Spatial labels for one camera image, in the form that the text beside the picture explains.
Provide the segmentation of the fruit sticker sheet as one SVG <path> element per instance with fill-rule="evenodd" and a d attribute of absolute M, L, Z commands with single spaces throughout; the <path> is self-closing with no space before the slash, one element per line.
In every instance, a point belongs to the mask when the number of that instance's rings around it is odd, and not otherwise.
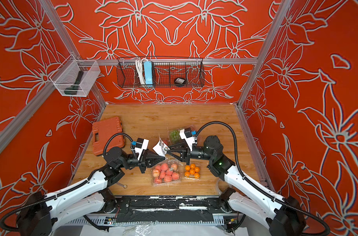
<path fill-rule="evenodd" d="M 155 153 L 157 155 L 165 157 L 167 152 L 170 150 L 170 148 L 168 147 L 168 145 L 165 142 L 163 142 L 163 140 L 161 138 L 159 138 L 159 141 L 153 147 L 153 150 L 155 151 Z"/>

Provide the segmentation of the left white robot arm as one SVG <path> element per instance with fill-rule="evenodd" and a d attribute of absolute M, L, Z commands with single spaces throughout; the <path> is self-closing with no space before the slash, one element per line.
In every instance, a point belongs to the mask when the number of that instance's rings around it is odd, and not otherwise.
<path fill-rule="evenodd" d="M 43 195 L 37 192 L 21 207 L 5 214 L 0 227 L 22 236 L 48 236 L 68 221 L 100 210 L 113 211 L 117 202 L 109 187 L 125 175 L 123 169 L 139 168 L 141 173 L 165 160 L 150 151 L 148 140 L 137 141 L 116 133 L 106 142 L 103 158 L 106 164 L 66 188 Z"/>

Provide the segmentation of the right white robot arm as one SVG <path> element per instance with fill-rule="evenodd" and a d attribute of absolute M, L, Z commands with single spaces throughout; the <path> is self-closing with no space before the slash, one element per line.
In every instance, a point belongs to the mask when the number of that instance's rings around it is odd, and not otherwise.
<path fill-rule="evenodd" d="M 219 124 L 230 130 L 235 159 L 231 160 L 223 152 L 223 145 L 216 136 L 208 136 L 202 146 L 197 145 L 199 134 L 206 128 Z M 283 197 L 267 189 L 242 171 L 238 158 L 237 136 L 232 127 L 224 122 L 213 121 L 203 125 L 198 131 L 190 128 L 180 130 L 181 143 L 166 148 L 167 153 L 180 162 L 189 163 L 191 159 L 207 160 L 207 168 L 217 178 L 232 185 L 244 193 L 248 199 L 243 200 L 236 191 L 227 198 L 232 210 L 241 212 L 266 227 L 272 236 L 305 236 L 305 217 L 309 217 L 324 227 L 320 236 L 330 234 L 328 224 L 321 218 L 303 210 L 293 197 Z"/>

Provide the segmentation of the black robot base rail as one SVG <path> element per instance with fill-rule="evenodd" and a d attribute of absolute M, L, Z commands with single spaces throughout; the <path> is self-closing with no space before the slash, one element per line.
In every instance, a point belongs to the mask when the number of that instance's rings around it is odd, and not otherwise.
<path fill-rule="evenodd" d="M 116 225 L 143 223 L 224 225 L 241 213 L 216 196 L 124 196 L 111 214 Z"/>

